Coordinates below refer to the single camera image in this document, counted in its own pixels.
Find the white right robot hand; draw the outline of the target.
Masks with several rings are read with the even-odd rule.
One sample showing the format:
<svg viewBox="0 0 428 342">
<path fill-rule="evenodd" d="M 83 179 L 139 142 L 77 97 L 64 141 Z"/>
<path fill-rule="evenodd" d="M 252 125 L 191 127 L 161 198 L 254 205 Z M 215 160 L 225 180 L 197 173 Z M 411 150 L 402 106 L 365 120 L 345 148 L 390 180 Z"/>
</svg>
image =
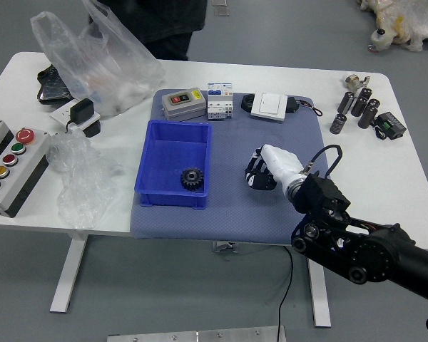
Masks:
<svg viewBox="0 0 428 342">
<path fill-rule="evenodd" d="M 289 195 L 305 181 L 302 169 L 295 154 L 264 144 L 253 153 L 245 169 L 245 179 L 254 190 L 270 191 L 281 184 L 283 194 Z"/>
</svg>

